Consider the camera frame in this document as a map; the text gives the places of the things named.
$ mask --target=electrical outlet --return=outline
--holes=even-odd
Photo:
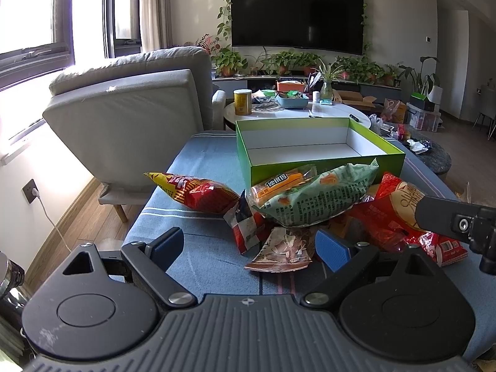
[[[26,196],[29,204],[31,204],[34,199],[36,199],[36,196],[33,194],[33,189],[38,189],[38,187],[36,187],[34,179],[28,181],[26,186],[22,188],[22,191],[24,192],[24,195]]]

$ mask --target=gray armchair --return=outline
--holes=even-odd
[[[155,184],[143,172],[165,171],[190,137],[223,129],[225,93],[212,84],[202,48],[176,47],[71,67],[50,85],[43,117],[104,185],[100,204],[145,204]]]

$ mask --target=ridged gray surface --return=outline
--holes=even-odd
[[[471,372],[461,358],[432,365],[382,360],[346,337],[326,312],[291,295],[207,295],[170,312],[152,337],[118,358],[70,365],[39,356],[27,372]]]

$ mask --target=tv screen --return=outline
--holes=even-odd
[[[363,53],[364,0],[232,0],[232,45]]]

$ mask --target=yellow canister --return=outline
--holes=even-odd
[[[238,116],[251,114],[251,90],[237,89],[234,91],[234,113]]]

